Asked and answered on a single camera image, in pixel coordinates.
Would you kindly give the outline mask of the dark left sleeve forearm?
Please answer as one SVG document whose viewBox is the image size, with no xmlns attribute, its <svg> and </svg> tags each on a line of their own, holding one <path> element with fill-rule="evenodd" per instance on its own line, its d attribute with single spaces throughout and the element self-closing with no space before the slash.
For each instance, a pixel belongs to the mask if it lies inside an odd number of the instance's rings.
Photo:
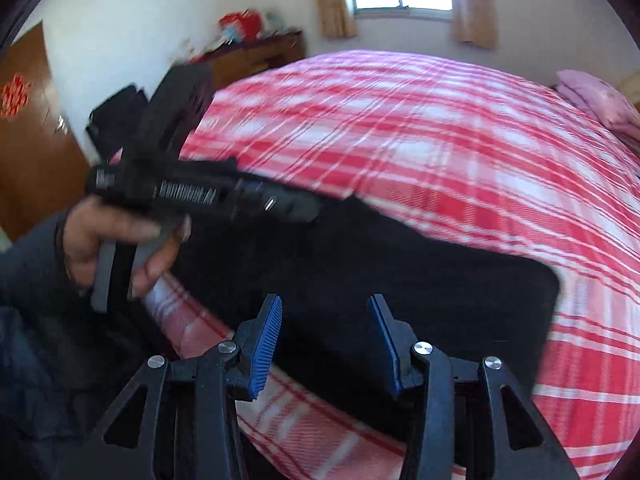
<svg viewBox="0 0 640 480">
<path fill-rule="evenodd" d="M 50 479 L 64 446 L 88 425 L 98 374 L 79 342 L 88 301 L 63 261 L 65 214 L 55 214 L 1 257 L 1 469 Z"/>
</svg>

